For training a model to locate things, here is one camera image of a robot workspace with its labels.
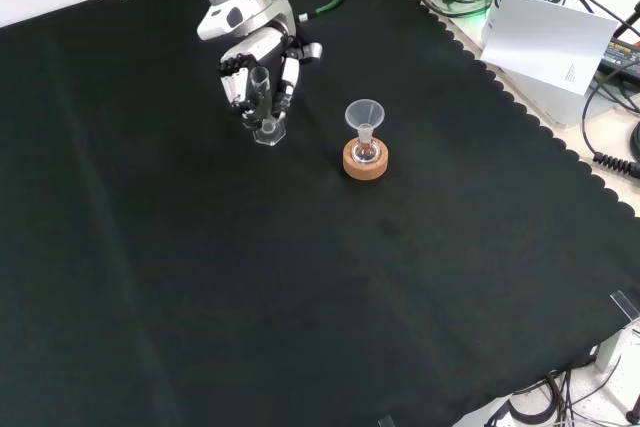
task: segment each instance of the cork base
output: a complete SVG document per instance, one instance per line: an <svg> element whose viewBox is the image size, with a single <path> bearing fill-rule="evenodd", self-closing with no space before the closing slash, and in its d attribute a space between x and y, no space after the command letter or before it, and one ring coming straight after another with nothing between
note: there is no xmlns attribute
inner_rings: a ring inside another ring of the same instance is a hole
<svg viewBox="0 0 640 427"><path fill-rule="evenodd" d="M342 165L344 166L345 172L356 180L374 180L382 176L382 174L387 171L387 165L389 164L389 151L387 150L387 146L384 145L382 141L376 139L376 142L378 142L380 146L380 158L371 164L361 164L351 157L351 150L356 140L358 139L349 141L342 151Z"/></svg>

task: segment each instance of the scalloped edge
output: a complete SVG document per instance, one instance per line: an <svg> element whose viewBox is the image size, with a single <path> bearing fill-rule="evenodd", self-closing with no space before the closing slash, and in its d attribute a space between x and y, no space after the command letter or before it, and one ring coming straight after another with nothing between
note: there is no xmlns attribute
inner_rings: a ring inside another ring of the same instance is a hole
<svg viewBox="0 0 640 427"><path fill-rule="evenodd" d="M424 3L421 0L415 0L415 1L420 6L421 9L424 9L429 14L430 17L436 20L438 26L445 31L448 37L450 37L449 40L454 44L454 46L457 49L462 50L462 53L465 57L469 58L469 60L473 60L474 64L476 64L478 68L484 71L484 74L487 77L489 77L489 82L497 90L500 91L500 94L505 98L508 98L510 100L511 105L516 106L518 110L520 110L524 114L527 123L541 130L546 137L550 137L553 143L556 144L556 147L558 147L558 149L563 155L568 157L572 163L577 163L578 165L581 166L579 169L581 171L580 175L583 175L585 177L585 181L588 183L588 185L592 185L598 190L604 191L604 193L609 198L609 200L613 201L613 205L615 205L615 208L620 209L620 211L625 215L630 215L630 217L635 221L636 227L640 226L640 217L636 215L635 209L628 203L621 201L618 194L614 190L606 186L606 181L594 172L591 164L588 164L587 162L580 159L580 155L575 150L571 150L567 148L567 144L559 137L556 137L553 130L551 130L546 126L541 125L540 118L532 114L525 105L519 102L516 102L513 94L505 90L504 84L498 80L498 77L494 72L492 72L487 68L487 64L479 60L473 52L471 52L470 50L467 50L464 44L460 40L456 39L455 33L449 29L447 24L445 24L442 20L440 20L440 18L436 14L431 12L429 8L426 5L424 5Z"/></svg>

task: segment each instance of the small glass bottle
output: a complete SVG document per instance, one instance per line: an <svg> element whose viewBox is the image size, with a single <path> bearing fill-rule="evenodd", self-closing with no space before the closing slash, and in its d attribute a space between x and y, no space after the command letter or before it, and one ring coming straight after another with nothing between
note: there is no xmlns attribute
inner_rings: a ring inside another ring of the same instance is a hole
<svg viewBox="0 0 640 427"><path fill-rule="evenodd" d="M258 144L273 147L286 135L284 122L273 114L273 98L269 70L265 67L254 67L249 73L249 81L256 100L256 117L262 119L262 127L253 133Z"/></svg>

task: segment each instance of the clear funnel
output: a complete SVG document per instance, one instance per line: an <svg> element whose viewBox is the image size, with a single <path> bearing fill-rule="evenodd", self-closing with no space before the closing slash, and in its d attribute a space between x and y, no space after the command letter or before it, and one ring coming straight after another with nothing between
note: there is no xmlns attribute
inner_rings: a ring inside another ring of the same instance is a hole
<svg viewBox="0 0 640 427"><path fill-rule="evenodd" d="M357 100L344 114L347 124L358 131L358 140L353 144L351 156L353 160L369 164L380 158L380 145L373 138L373 131L384 120L382 106L369 99Z"/></svg>

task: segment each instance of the white paper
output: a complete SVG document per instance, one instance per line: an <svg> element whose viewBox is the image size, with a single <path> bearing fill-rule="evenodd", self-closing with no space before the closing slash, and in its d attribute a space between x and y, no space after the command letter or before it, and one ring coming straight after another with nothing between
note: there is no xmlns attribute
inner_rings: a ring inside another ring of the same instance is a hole
<svg viewBox="0 0 640 427"><path fill-rule="evenodd" d="M583 95L617 23L542 0L498 3L481 59Z"/></svg>

